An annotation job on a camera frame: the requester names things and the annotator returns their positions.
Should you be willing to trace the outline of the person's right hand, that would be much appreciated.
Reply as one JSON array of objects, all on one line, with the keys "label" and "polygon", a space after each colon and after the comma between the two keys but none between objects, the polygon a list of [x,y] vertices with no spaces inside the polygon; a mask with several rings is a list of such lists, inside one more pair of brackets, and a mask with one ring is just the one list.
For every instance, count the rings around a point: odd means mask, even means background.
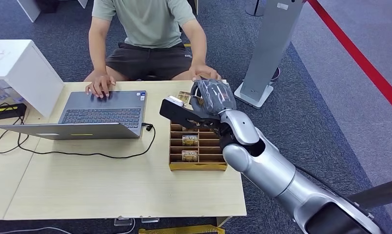
[{"label": "person's right hand", "polygon": [[85,87],[85,93],[97,98],[108,98],[110,96],[109,88],[116,85],[116,80],[109,75],[90,74],[84,82],[90,82],[90,84]]}]

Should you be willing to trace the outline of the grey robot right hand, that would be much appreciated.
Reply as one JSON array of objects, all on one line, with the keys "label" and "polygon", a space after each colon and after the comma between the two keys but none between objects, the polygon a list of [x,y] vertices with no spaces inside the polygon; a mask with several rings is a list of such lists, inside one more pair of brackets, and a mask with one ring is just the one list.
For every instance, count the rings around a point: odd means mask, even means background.
[{"label": "grey robot right hand", "polygon": [[223,80],[197,79],[190,92],[190,105],[197,112],[219,115],[226,110],[236,110],[237,105],[230,85]]}]

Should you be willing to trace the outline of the person's left hand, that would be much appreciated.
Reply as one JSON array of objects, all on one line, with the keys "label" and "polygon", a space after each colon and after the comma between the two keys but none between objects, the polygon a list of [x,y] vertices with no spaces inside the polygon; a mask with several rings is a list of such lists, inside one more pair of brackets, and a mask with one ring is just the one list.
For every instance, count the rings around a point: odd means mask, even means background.
[{"label": "person's left hand", "polygon": [[215,69],[207,65],[192,65],[189,72],[191,73],[192,80],[202,78],[221,80],[220,74]]}]

